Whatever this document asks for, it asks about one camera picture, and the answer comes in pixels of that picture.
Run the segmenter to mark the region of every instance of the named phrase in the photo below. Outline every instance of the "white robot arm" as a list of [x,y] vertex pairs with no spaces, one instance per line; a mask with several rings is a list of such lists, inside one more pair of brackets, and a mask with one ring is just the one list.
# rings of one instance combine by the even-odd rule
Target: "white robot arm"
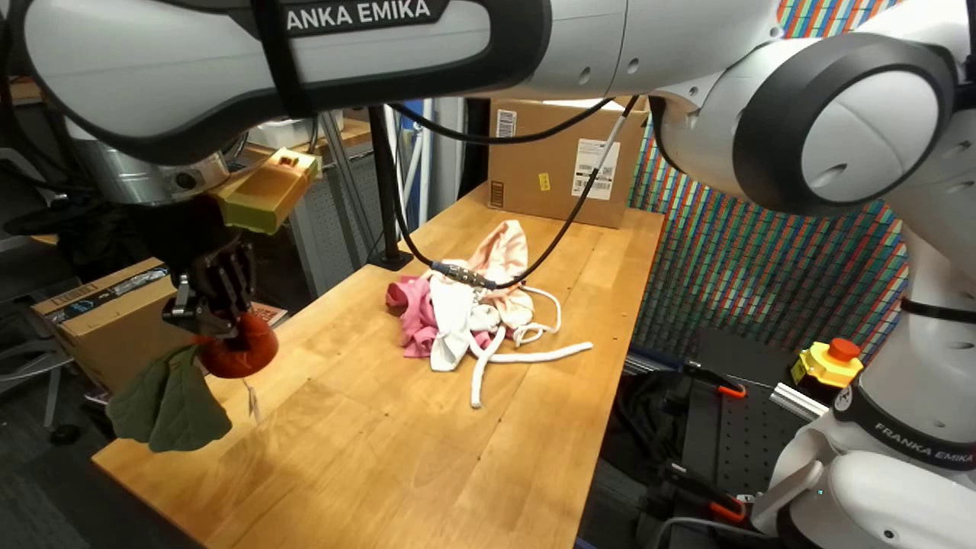
[[[99,167],[103,154],[200,162],[256,121],[347,102],[649,93],[659,147],[700,184],[792,212],[887,194],[917,236],[907,319],[840,413],[785,449],[757,526],[817,546],[967,544],[964,511],[935,509],[950,493],[976,511],[976,112],[957,99],[972,56],[967,0],[907,0],[826,38],[782,38],[776,6],[31,0],[7,17]],[[187,199],[143,192],[139,177],[103,180],[128,204]],[[921,500],[913,511],[893,509],[909,497]]]

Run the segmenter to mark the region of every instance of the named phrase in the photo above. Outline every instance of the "dark green cloth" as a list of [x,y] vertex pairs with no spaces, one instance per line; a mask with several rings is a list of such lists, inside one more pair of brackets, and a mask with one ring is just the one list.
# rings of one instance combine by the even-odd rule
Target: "dark green cloth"
[[109,420],[119,438],[146,442],[153,452],[196,452],[231,431],[193,347],[149,362],[109,401]]

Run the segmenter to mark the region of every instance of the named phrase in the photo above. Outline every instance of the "wall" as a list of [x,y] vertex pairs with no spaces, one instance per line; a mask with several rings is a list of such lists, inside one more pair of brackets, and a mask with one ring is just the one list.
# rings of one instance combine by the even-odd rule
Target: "wall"
[[[786,35],[844,32],[896,0],[786,0]],[[644,140],[631,204],[668,215],[638,345],[688,356],[704,325],[797,351],[850,336],[874,353],[896,319],[909,265],[885,204],[844,215],[785,215],[714,192]]]

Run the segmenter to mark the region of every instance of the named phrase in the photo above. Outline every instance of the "pink cloth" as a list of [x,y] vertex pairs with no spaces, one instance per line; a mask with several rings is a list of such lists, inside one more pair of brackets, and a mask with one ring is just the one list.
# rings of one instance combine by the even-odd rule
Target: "pink cloth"
[[413,361],[428,361],[436,337],[436,317],[430,303],[430,286],[420,276],[399,276],[387,286],[387,311],[399,317],[403,353]]

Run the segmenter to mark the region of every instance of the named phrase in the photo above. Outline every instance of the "wooden workbench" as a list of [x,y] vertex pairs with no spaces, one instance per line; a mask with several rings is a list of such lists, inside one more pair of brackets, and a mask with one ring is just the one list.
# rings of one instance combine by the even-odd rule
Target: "wooden workbench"
[[[418,243],[470,256],[507,215],[477,192]],[[531,253],[558,228],[515,219]],[[114,442],[95,464],[203,546],[574,546],[659,236],[662,215],[638,210],[574,226],[534,276],[565,298],[565,332],[536,347],[595,351],[487,369],[479,413],[474,361],[453,376],[403,361],[383,313],[395,274],[362,268],[281,325],[277,361],[250,377],[259,420],[240,382],[210,382],[226,438],[193,453]]]

